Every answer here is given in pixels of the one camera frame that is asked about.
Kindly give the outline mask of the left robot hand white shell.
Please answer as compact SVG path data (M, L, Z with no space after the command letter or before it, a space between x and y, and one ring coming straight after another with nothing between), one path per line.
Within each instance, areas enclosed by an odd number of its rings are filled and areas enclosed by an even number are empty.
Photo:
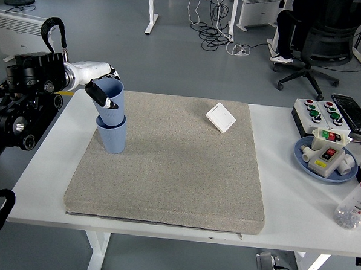
M88 95L102 108L118 109L119 105L112 100L112 97L93 82L95 79L112 77L119 80L118 72L105 62L76 62L64 63L65 88L64 91L71 91L78 85L85 85Z

